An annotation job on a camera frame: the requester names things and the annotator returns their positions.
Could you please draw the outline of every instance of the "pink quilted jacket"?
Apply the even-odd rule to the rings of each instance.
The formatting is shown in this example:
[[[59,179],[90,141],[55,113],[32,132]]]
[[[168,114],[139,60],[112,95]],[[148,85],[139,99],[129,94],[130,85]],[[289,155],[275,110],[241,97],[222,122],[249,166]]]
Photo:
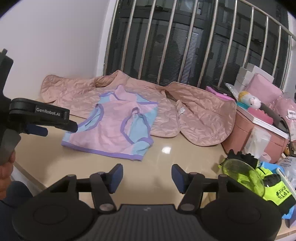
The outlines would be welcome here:
[[[129,92],[159,103],[151,135],[174,137],[181,132],[195,145],[210,146],[221,143],[232,132],[234,101],[223,101],[210,92],[182,83],[159,86],[131,78],[119,70],[88,80],[49,75],[42,83],[41,97],[46,103],[70,109],[72,115],[87,118],[99,95],[115,90],[120,84]]]

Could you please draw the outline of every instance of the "plush toy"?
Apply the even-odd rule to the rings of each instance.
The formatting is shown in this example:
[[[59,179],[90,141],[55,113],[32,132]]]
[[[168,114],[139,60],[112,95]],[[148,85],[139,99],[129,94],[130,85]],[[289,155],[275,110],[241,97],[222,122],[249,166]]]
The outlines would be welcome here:
[[[239,93],[238,101],[254,109],[259,109],[261,107],[261,101],[247,91],[241,91]]]

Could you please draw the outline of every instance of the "glossy table surface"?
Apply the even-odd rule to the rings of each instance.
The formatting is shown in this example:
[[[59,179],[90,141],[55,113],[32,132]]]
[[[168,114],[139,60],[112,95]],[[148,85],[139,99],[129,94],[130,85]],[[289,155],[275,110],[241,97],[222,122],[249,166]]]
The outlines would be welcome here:
[[[82,118],[71,116],[77,123]],[[218,164],[226,156],[222,146],[200,147],[179,134],[174,138],[153,137],[154,144],[142,161],[118,159],[80,152],[61,146],[65,131],[48,127],[47,137],[22,134],[16,148],[15,166],[35,185],[44,189],[68,174],[88,178],[91,174],[110,171],[117,163],[123,165],[123,179],[112,198],[120,204],[174,204],[182,199],[171,178],[171,166],[177,163],[186,172],[199,172],[217,178]],[[203,197],[202,206],[213,195]],[[80,199],[93,207],[90,193]],[[283,221],[281,237],[293,233]]]

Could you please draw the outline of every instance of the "pink storage box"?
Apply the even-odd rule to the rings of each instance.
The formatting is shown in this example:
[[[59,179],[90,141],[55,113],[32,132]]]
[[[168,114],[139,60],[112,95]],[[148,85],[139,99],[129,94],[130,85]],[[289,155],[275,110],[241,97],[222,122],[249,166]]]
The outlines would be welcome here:
[[[254,126],[258,125],[254,124],[242,113],[237,111],[233,131],[230,136],[222,142],[225,152],[228,153],[230,149],[233,149],[234,153],[242,151]],[[264,152],[270,156],[270,163],[277,163],[288,143],[288,140],[273,133],[272,131],[266,131],[271,134],[271,139]]]

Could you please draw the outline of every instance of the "pink package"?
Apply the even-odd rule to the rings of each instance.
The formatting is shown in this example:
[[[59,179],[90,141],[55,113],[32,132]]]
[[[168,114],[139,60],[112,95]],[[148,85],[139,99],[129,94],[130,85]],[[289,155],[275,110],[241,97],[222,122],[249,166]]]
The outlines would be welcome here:
[[[279,97],[269,106],[272,110],[280,115],[286,122],[291,133],[291,141],[296,142],[296,119],[289,116],[289,112],[296,111],[296,103],[288,97],[287,93],[284,93],[283,96]]]
[[[219,98],[222,99],[222,100],[234,100],[234,99],[232,99],[231,97],[229,97],[228,95],[221,94],[221,93],[215,91],[215,90],[214,90],[212,87],[210,87],[210,86],[207,86],[205,90],[206,90],[206,91],[209,91],[210,93],[212,93],[212,94],[214,94],[214,95],[216,95],[217,97],[219,97]]]
[[[256,96],[264,104],[271,103],[283,94],[278,87],[260,74],[254,74],[246,91]]]
[[[250,114],[252,114],[253,116],[257,117],[258,119],[272,125],[274,123],[273,118],[271,118],[270,116],[268,116],[263,110],[259,110],[259,109],[254,109],[252,107],[248,108],[248,112]]]

